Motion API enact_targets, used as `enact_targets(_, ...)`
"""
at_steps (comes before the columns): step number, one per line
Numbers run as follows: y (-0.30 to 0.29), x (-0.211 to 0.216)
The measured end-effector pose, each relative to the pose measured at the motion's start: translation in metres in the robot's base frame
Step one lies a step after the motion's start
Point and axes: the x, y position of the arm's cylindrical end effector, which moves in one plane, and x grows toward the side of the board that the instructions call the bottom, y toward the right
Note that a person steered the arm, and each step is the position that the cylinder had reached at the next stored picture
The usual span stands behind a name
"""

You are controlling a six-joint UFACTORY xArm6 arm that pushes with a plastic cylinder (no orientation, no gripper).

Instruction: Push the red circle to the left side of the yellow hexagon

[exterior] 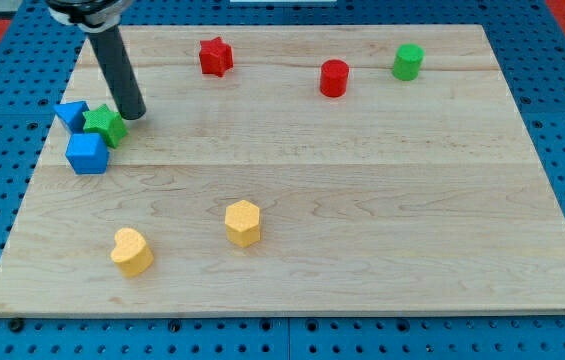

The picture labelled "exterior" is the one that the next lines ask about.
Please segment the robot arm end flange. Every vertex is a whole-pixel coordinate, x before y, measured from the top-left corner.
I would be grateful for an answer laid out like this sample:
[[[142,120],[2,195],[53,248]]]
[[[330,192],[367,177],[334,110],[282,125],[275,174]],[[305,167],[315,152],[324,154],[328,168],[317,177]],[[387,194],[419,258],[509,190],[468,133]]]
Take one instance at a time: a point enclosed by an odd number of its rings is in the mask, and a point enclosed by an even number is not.
[[[100,32],[119,24],[133,0],[46,0],[53,19],[85,32]]]

